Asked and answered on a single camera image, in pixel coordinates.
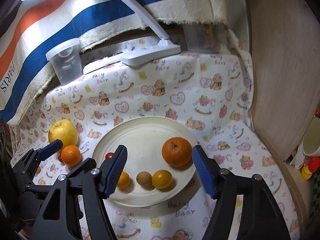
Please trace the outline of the red cherry tomato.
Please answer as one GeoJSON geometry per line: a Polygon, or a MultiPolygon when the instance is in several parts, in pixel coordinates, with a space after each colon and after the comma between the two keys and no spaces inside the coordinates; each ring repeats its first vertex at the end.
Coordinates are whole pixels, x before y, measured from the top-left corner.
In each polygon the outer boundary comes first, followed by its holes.
{"type": "Polygon", "coordinates": [[[105,155],[105,159],[111,159],[113,157],[114,153],[113,152],[108,152],[106,155],[105,155]]]}

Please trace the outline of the small orange kumquat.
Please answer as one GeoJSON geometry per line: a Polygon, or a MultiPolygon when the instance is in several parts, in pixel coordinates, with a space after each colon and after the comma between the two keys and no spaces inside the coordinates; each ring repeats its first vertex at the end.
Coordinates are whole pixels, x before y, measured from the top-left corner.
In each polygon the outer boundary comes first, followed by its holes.
{"type": "Polygon", "coordinates": [[[130,183],[131,183],[130,176],[126,172],[123,171],[119,177],[119,180],[117,183],[117,188],[119,188],[121,190],[127,189],[129,187],[130,183]]]}

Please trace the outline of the brown longan fruit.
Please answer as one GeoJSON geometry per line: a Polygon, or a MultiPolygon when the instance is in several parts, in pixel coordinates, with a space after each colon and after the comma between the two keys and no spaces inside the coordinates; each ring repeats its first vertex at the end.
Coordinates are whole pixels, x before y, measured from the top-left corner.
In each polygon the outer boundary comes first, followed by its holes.
{"type": "Polygon", "coordinates": [[[136,175],[136,181],[140,186],[147,187],[152,183],[152,176],[149,172],[142,171],[136,175]]]}

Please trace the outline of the yellow round tomato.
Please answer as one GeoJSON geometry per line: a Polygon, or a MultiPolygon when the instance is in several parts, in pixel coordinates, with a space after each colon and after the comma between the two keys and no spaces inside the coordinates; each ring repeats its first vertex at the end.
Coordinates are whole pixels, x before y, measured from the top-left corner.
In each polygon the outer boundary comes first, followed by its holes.
{"type": "Polygon", "coordinates": [[[165,189],[172,183],[172,175],[167,170],[158,170],[152,175],[152,184],[157,189],[165,189]]]}

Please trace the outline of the orange mandarin with stem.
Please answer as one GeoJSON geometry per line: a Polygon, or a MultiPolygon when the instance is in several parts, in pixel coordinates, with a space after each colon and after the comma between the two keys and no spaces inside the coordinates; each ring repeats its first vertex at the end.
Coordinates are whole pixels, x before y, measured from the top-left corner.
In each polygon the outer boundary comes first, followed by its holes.
{"type": "Polygon", "coordinates": [[[173,137],[163,144],[161,154],[170,166],[182,167],[191,160],[192,146],[182,137],[173,137]]]}

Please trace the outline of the orange beside pomelo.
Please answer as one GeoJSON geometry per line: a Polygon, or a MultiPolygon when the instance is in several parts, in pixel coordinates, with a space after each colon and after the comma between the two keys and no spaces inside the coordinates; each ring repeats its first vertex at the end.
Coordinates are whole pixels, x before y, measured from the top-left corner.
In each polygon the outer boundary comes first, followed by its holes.
{"type": "Polygon", "coordinates": [[[63,163],[67,166],[75,167],[81,162],[82,155],[76,146],[69,145],[62,150],[61,158],[63,163]]]}

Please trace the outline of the dark red small fruit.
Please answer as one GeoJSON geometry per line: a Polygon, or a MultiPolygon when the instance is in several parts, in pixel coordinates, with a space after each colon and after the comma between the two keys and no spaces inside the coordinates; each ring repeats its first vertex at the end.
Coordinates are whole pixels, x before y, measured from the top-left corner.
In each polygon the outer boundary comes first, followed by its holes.
{"type": "Polygon", "coordinates": [[[59,160],[59,162],[63,163],[63,159],[62,159],[61,155],[58,155],[58,160],[59,160]]]}

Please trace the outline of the large yellow pomelo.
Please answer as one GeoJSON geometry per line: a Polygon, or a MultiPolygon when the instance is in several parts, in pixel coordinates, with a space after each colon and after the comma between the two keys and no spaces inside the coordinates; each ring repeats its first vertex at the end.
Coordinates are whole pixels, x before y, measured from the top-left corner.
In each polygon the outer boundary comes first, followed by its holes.
{"type": "Polygon", "coordinates": [[[68,119],[61,119],[53,123],[48,131],[48,140],[49,143],[54,142],[55,140],[61,140],[63,147],[78,144],[78,133],[75,125],[68,119]]]}

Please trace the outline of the cream round plate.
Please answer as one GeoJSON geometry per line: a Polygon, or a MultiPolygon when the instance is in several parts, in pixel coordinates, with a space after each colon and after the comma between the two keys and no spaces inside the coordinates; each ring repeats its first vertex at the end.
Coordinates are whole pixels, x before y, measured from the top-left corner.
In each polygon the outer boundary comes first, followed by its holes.
{"type": "Polygon", "coordinates": [[[119,145],[127,148],[127,162],[124,166],[131,179],[128,189],[116,189],[110,201],[128,207],[146,207],[162,203],[180,193],[193,178],[195,166],[188,163],[174,168],[162,157],[162,146],[170,138],[182,137],[195,146],[197,141],[191,131],[172,119],[160,116],[145,116],[125,121],[111,129],[97,143],[92,157],[98,165],[105,154],[114,152],[119,145]],[[173,182],[166,189],[159,190],[142,187],[136,181],[139,172],[154,174],[158,170],[167,170],[172,174],[173,182]]]}

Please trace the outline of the red yellow toy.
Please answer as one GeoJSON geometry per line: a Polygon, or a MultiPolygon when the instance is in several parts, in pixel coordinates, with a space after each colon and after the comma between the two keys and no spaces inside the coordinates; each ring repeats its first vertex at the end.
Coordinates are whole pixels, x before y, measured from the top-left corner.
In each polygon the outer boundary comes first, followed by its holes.
{"type": "Polygon", "coordinates": [[[312,157],[300,169],[301,178],[307,181],[319,169],[319,157],[312,157]]]}

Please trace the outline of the white mug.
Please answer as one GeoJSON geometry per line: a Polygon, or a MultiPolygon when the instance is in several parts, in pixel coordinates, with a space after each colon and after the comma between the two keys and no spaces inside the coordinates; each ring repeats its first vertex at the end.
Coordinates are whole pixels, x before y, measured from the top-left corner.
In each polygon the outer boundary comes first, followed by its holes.
{"type": "Polygon", "coordinates": [[[319,157],[319,129],[319,118],[315,116],[298,145],[295,155],[295,168],[301,168],[306,158],[319,157]]]}

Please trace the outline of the clear lidded plastic container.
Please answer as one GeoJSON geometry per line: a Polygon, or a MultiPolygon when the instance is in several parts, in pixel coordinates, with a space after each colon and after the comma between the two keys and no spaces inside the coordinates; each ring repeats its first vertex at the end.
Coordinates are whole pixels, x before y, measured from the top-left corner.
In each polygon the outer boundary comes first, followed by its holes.
{"type": "Polygon", "coordinates": [[[61,85],[66,85],[83,74],[79,45],[80,40],[73,38],[62,42],[46,53],[46,58],[52,64],[61,85]]]}

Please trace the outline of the baby bear print cloth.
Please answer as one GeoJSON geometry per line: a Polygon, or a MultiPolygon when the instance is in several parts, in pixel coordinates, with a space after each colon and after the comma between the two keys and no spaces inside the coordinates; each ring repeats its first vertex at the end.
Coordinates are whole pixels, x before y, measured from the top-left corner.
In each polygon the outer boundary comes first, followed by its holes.
{"type": "MultiPolygon", "coordinates": [[[[101,68],[58,88],[49,88],[15,128],[15,165],[31,148],[48,144],[50,126],[69,119],[76,127],[83,159],[91,157],[107,132],[142,116],[179,122],[210,158],[234,174],[261,174],[284,216],[291,239],[299,239],[299,222],[280,168],[252,131],[252,60],[238,39],[223,31],[222,49],[201,55],[183,53],[151,61],[140,68],[124,64],[101,68]]],[[[197,174],[174,198],[147,207],[105,202],[118,239],[201,239],[215,201],[205,194],[197,174]]]]}

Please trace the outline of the striped Paris towel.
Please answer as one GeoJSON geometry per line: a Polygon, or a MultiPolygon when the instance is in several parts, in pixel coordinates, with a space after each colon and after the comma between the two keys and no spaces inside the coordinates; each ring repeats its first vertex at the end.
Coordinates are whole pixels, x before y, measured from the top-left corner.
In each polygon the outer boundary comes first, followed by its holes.
{"type": "MultiPolygon", "coordinates": [[[[226,0],[136,0],[170,24],[226,23],[226,0]]],[[[46,53],[72,38],[86,51],[145,24],[120,0],[26,0],[1,24],[1,117],[16,126],[52,79],[46,53]]]]}

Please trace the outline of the wooden chair back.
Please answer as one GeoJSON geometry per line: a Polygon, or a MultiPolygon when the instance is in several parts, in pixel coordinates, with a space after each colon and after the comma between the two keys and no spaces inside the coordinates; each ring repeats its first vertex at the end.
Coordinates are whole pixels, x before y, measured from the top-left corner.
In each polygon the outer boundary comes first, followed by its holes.
{"type": "Polygon", "coordinates": [[[287,163],[319,104],[319,22],[305,0],[247,0],[254,72],[253,126],[289,187],[300,230],[311,185],[287,163]]]}

